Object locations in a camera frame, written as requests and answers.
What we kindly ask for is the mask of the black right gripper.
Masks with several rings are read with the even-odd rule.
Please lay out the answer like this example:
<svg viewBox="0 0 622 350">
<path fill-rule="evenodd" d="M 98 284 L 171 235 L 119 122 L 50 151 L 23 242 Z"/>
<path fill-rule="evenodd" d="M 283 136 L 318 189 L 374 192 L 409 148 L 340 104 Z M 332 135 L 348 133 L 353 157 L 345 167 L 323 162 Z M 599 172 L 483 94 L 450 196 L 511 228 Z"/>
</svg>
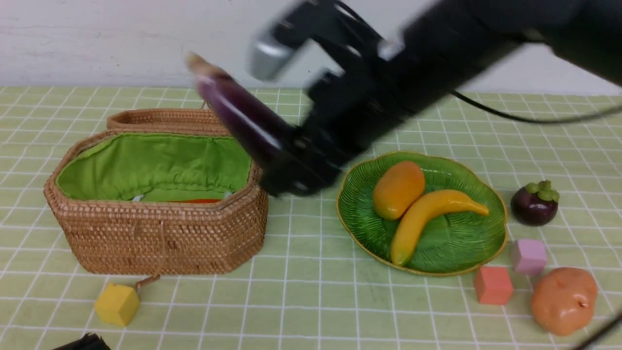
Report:
<svg viewBox="0 0 622 350">
<path fill-rule="evenodd" d="M 330 188 L 348 161 L 418 113 L 411 63 L 347 69 L 315 84 L 310 96 L 307 119 L 261 177 L 260 186 L 273 197 Z"/>
</svg>

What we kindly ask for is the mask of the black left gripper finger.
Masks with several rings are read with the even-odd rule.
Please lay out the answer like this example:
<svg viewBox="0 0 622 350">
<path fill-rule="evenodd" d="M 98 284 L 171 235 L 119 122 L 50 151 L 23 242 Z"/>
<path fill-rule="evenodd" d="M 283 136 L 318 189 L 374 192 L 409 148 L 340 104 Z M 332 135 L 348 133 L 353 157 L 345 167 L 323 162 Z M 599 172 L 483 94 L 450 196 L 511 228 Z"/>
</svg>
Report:
<svg viewBox="0 0 622 350">
<path fill-rule="evenodd" d="M 71 343 L 67 343 L 53 350 L 111 350 L 102 337 L 95 333 L 86 333 Z"/>
</svg>

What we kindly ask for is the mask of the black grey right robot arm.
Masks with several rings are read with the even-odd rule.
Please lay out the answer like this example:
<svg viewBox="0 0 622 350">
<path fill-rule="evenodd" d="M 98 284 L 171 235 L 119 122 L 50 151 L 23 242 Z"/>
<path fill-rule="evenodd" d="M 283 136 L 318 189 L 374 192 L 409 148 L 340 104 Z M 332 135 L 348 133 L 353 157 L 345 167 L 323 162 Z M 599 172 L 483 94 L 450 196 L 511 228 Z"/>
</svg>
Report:
<svg viewBox="0 0 622 350">
<path fill-rule="evenodd" d="M 444 98 L 525 43 L 621 84 L 619 0 L 439 0 L 382 38 L 338 0 L 300 0 L 256 39 L 253 77 L 277 78 L 308 41 L 344 69 L 307 90 L 305 121 L 263 166 L 270 195 L 308 196 L 377 139 Z"/>
</svg>

